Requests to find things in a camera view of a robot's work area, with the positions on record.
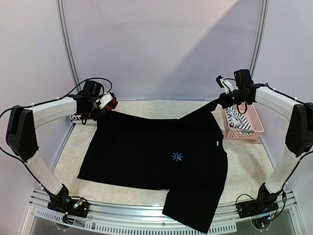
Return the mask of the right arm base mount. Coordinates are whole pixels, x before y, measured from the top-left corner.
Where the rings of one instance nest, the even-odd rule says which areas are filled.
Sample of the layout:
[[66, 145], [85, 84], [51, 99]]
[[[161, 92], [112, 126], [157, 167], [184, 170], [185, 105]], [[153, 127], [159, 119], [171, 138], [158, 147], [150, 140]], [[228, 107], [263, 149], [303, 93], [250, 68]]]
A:
[[[238, 199], [241, 196], [248, 196], [250, 200], [238, 202]], [[276, 199], [267, 202], [261, 202], [261, 200], [253, 199], [249, 194], [245, 193], [237, 197], [235, 201], [235, 207], [238, 211], [238, 215], [240, 218], [253, 217], [264, 213], [268, 213], [269, 216], [267, 218], [267, 221], [273, 221], [285, 209], [287, 202], [287, 196], [285, 192], [282, 192], [282, 202], [283, 207], [282, 209], [279, 209]]]

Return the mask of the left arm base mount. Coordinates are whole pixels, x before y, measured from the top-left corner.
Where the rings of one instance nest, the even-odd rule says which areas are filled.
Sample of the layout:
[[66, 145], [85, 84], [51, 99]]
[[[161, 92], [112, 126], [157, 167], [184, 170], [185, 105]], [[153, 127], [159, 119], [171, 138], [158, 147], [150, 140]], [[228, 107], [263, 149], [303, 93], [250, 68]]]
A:
[[82, 218], [87, 217], [90, 203], [85, 198], [69, 196], [68, 191], [61, 191], [58, 194], [49, 193], [48, 195], [48, 209]]

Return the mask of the black t-shirt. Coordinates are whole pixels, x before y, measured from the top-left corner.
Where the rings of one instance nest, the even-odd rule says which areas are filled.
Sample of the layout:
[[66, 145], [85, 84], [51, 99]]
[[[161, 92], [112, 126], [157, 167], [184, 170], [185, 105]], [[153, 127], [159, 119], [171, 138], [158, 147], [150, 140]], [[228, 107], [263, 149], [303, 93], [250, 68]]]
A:
[[162, 213], [208, 233], [224, 190], [228, 161], [213, 100], [178, 119], [107, 111], [97, 121], [78, 178], [167, 190]]

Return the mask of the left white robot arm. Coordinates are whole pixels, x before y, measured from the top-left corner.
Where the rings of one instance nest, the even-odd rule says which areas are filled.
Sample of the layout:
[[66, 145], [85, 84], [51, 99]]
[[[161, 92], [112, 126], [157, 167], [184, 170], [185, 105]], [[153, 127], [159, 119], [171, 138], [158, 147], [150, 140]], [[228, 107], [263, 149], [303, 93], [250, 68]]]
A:
[[53, 100], [29, 106], [14, 106], [8, 110], [10, 117], [6, 143], [14, 153], [12, 157], [22, 162], [48, 194], [56, 195], [53, 203], [61, 212], [69, 212], [73, 203], [60, 193], [62, 183], [40, 156], [36, 129], [78, 113], [81, 113], [82, 119], [97, 120], [102, 116], [105, 113], [105, 106], [113, 100], [113, 97], [110, 91], [106, 91], [96, 80], [96, 78], [84, 80], [83, 90], [78, 94], [68, 93]]

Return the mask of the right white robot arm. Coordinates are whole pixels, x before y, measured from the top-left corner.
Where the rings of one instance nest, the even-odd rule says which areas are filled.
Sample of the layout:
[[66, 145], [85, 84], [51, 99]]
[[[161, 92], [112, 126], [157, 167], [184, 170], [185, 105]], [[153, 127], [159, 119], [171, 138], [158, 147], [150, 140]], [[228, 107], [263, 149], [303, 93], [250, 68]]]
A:
[[235, 87], [228, 80], [222, 76], [216, 78], [218, 85], [224, 89], [218, 98], [224, 109], [233, 105], [257, 103], [289, 122], [283, 155], [264, 183], [269, 194], [279, 193], [301, 159], [313, 151], [313, 104], [277, 91], [267, 83], [254, 83], [248, 69], [234, 72], [232, 80], [235, 81]]

